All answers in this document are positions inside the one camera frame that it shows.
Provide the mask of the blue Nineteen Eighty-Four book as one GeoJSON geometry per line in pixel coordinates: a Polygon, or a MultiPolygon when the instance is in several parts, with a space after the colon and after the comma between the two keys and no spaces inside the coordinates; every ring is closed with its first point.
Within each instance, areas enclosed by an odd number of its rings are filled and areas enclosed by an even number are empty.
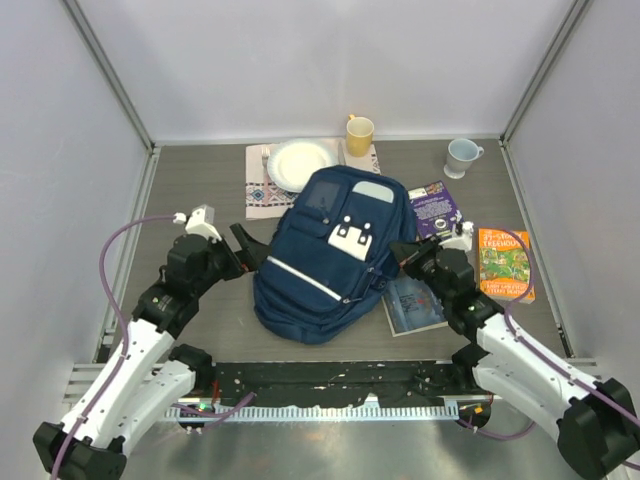
{"type": "Polygon", "coordinates": [[[447,325],[441,302],[431,289],[406,275],[389,283],[382,304],[393,337],[447,325]]]}

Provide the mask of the navy blue student backpack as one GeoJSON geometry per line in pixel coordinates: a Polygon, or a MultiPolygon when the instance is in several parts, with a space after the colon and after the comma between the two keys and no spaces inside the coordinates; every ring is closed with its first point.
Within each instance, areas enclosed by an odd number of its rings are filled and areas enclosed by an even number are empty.
{"type": "Polygon", "coordinates": [[[342,165],[315,172],[253,276],[257,319],[287,340],[330,341],[398,276],[391,244],[416,238],[408,191],[397,180],[342,165]]]}

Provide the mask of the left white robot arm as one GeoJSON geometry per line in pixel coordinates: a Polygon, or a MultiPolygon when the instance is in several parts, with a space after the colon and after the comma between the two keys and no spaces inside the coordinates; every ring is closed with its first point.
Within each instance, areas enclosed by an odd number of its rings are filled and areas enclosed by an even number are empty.
{"type": "Polygon", "coordinates": [[[33,443],[53,479],[118,479],[128,457],[159,417],[181,397],[205,397],[215,382],[207,352],[175,342],[216,283],[257,269],[269,246],[239,224],[231,249],[212,224],[177,237],[144,291],[121,342],[74,407],[57,423],[44,422],[33,443]]]}

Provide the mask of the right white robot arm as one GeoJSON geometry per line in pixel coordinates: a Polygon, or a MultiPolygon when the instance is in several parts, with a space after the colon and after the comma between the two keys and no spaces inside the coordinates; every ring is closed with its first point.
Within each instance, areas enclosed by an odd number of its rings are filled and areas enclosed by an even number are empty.
{"type": "Polygon", "coordinates": [[[404,272],[440,300],[449,327],[470,342],[452,357],[457,391],[482,389],[508,402],[584,479],[602,479],[638,453],[639,419],[626,387],[582,372],[528,334],[479,289],[463,251],[436,237],[390,249],[404,272]]]}

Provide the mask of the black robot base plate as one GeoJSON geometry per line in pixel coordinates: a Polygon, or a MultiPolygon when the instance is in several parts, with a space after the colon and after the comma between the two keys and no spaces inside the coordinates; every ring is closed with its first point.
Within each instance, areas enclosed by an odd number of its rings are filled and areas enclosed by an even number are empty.
{"type": "Polygon", "coordinates": [[[253,406],[277,408],[357,407],[371,395],[384,408],[433,406],[488,394],[462,368],[430,360],[219,363],[213,392],[225,406],[253,393],[253,406]]]}

